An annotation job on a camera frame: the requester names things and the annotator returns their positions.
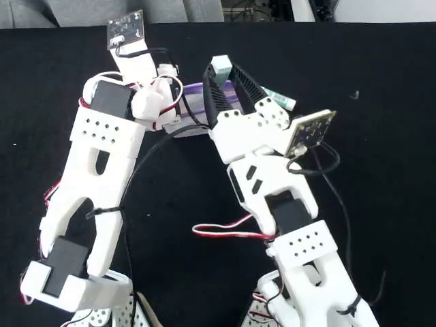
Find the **black fabric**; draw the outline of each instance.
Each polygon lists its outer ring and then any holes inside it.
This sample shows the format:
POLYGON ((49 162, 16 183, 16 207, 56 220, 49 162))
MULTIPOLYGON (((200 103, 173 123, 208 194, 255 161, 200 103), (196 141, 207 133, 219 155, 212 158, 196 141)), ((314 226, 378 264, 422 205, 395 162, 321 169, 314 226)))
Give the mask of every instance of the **black fabric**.
MULTIPOLYGON (((260 84, 297 99, 299 113, 338 111, 326 141, 343 158, 331 179, 352 218, 356 287, 370 299, 387 268, 374 309, 381 325, 433 325, 436 25, 151 25, 146 37, 174 51, 186 82, 201 81, 213 55, 229 54, 260 84)), ((1 324, 58 326, 70 315, 21 305, 18 274, 37 256, 42 194, 62 174, 82 86, 116 67, 103 27, 0 31, 0 44, 1 324)), ((147 134, 140 156, 160 136, 147 134)), ((307 165, 315 167, 310 157, 307 165)), ((322 178, 309 182, 343 255, 339 205, 322 178)), ((68 236, 91 240, 90 210, 80 209, 68 236)), ((125 211, 137 288, 164 326, 235 326, 257 279, 274 269, 261 241, 191 233, 195 223, 244 213, 206 136, 157 153, 125 211)), ((112 267, 127 272, 121 241, 112 267)))

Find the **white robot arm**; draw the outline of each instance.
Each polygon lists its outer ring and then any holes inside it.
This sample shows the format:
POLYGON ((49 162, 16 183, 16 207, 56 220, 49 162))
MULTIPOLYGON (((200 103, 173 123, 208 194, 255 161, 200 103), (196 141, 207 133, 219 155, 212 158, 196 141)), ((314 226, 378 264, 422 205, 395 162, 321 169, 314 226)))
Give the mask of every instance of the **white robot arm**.
POLYGON ((209 134, 229 165, 236 197, 272 238, 266 253, 279 270, 258 283, 266 310, 283 327, 379 326, 353 286, 326 222, 315 220, 317 203, 294 162, 322 145, 335 112, 291 119, 248 74, 222 57, 208 66, 203 83, 209 134), (226 79, 242 110, 225 100, 219 84, 226 79), (278 276, 288 298, 274 282, 278 276))
POLYGON ((176 69, 163 66, 156 78, 150 54, 123 57, 147 49, 142 12, 111 20, 108 35, 120 72, 98 74, 84 86, 61 182, 40 224, 42 260, 30 263, 20 287, 27 296, 71 312, 128 302, 131 280, 109 270, 123 225, 120 205, 145 131, 177 122, 176 104, 183 92, 176 69), (122 80, 109 77, 114 74, 122 80), (175 101, 172 81, 179 83, 175 101), (102 174, 95 169, 100 151, 109 153, 102 174), (92 249, 64 237, 87 198, 95 209, 92 249))

